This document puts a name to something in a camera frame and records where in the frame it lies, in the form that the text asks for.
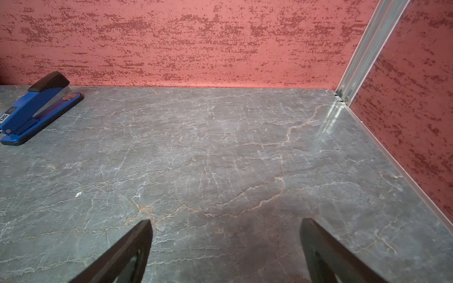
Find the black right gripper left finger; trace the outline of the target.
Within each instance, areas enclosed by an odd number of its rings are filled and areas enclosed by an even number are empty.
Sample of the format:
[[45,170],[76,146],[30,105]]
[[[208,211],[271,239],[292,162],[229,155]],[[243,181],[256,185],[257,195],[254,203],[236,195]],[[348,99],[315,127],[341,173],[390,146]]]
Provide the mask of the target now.
[[140,221],[71,282],[140,283],[145,273],[152,240],[151,221]]

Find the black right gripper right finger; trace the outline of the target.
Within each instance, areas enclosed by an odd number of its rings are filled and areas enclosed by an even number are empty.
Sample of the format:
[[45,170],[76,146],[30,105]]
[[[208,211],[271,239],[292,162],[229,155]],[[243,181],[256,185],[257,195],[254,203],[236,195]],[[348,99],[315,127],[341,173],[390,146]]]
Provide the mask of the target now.
[[385,283],[312,218],[304,218],[300,240],[313,283]]

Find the blue black stapler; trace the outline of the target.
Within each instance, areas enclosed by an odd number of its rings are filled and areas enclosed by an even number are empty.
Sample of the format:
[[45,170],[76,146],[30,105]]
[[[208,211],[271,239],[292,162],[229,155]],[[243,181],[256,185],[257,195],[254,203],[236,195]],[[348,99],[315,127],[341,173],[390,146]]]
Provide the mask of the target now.
[[60,72],[49,73],[1,115],[1,143],[20,146],[84,99]]

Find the aluminium right corner post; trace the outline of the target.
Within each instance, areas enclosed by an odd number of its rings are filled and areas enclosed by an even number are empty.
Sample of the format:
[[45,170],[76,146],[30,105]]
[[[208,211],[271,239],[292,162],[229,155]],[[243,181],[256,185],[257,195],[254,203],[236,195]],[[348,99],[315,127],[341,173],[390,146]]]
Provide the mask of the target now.
[[409,0],[378,2],[336,88],[336,95],[346,105],[351,105],[408,4]]

